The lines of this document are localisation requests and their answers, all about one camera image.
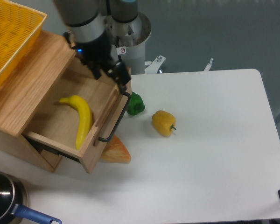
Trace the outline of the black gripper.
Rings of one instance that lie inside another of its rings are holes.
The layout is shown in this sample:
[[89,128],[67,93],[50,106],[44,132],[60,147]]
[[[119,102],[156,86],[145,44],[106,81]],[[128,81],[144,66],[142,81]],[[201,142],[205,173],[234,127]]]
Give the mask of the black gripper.
[[102,74],[100,69],[107,70],[107,75],[118,86],[120,91],[127,90],[127,84],[131,80],[126,65],[123,61],[114,61],[111,56],[111,43],[106,31],[98,38],[89,42],[75,42],[71,38],[70,31],[63,34],[70,49],[75,50],[76,55],[82,64],[89,65],[95,79],[100,79]]

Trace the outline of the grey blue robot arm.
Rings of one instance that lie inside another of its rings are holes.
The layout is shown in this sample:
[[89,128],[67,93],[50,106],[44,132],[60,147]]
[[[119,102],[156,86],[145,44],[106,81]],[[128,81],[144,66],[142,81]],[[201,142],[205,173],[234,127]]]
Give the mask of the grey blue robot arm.
[[63,36],[80,62],[99,79],[107,74],[126,91],[130,75],[122,49],[139,43],[142,21],[136,0],[55,0],[68,28]]

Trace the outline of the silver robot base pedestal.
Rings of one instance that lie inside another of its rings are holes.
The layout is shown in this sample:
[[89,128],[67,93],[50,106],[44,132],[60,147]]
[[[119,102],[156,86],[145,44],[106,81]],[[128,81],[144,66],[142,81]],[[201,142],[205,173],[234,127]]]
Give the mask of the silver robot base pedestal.
[[131,74],[144,74],[150,20],[141,12],[129,23],[117,22],[109,15],[105,18],[105,28],[112,45],[112,58],[116,61],[121,58]]

